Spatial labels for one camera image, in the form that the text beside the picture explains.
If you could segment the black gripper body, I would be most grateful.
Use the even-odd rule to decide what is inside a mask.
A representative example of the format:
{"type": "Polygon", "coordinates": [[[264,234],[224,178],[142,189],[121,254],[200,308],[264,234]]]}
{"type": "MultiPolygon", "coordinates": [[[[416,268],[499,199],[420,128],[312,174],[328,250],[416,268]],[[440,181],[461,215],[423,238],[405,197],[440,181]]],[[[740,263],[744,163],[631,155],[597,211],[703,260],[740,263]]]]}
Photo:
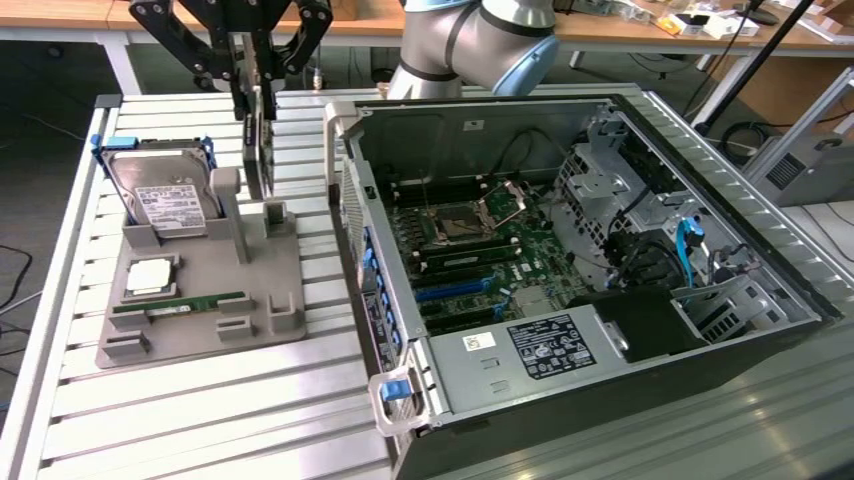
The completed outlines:
{"type": "Polygon", "coordinates": [[[180,0],[178,3],[208,30],[250,33],[273,30],[292,1],[180,0]]]}

